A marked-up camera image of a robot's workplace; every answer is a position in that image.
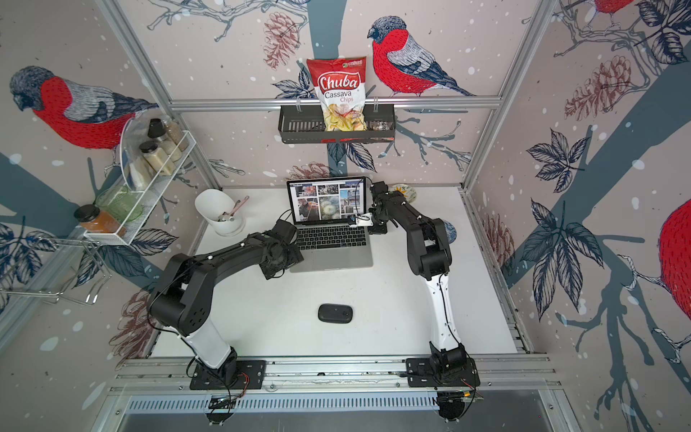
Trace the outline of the silver laptop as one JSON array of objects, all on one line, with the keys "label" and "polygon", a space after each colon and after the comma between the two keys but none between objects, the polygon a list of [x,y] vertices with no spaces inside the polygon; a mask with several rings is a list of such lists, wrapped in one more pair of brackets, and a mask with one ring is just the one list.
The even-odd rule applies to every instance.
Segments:
[{"label": "silver laptop", "polygon": [[364,176],[291,180],[286,187],[303,256],[293,273],[374,265]]}]

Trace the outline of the black wireless mouse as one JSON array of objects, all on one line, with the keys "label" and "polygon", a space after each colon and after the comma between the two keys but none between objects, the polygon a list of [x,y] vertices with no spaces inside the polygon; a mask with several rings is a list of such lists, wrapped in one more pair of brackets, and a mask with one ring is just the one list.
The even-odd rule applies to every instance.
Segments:
[{"label": "black wireless mouse", "polygon": [[354,318],[354,310],[344,304],[324,303],[318,309],[318,319],[333,324],[347,324]]}]

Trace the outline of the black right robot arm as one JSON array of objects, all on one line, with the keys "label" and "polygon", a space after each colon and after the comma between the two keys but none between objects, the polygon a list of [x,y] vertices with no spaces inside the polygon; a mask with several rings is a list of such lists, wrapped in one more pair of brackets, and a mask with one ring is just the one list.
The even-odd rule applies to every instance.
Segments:
[{"label": "black right robot arm", "polygon": [[372,234],[385,234],[388,224],[406,232],[407,259],[412,273],[424,279],[428,288],[434,325],[430,340],[430,368],[442,381],[470,363],[455,326],[449,293],[449,274],[453,263],[446,225],[413,207],[403,193],[391,191],[383,182],[370,186]]}]

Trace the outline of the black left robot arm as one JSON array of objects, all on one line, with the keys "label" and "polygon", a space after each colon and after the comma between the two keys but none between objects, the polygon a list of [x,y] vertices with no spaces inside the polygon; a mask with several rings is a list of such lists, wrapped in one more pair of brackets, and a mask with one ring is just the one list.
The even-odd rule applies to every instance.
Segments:
[{"label": "black left robot arm", "polygon": [[258,266],[266,280],[283,276],[303,261],[296,237],[294,225],[277,220],[271,230],[207,255],[175,255],[149,297],[149,316],[178,334],[212,371],[234,374],[237,353],[211,321],[214,290],[252,266]]}]

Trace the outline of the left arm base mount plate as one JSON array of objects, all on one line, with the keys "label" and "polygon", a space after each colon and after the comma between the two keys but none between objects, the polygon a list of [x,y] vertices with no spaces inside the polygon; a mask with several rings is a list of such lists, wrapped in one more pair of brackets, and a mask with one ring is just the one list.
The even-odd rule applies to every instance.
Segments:
[{"label": "left arm base mount plate", "polygon": [[201,361],[196,362],[193,373],[190,373],[189,387],[193,391],[211,390],[259,390],[266,372],[265,360],[239,360],[236,371],[222,376],[211,373]]}]

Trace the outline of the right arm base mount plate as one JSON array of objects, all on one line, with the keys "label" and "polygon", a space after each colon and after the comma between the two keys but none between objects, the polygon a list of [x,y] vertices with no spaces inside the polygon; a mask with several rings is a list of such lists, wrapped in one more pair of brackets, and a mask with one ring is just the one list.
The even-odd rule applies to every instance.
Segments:
[{"label": "right arm base mount plate", "polygon": [[480,377],[474,360],[466,365],[453,367],[448,371],[435,370],[429,357],[411,357],[405,360],[403,374],[410,388],[451,388],[480,386]]}]

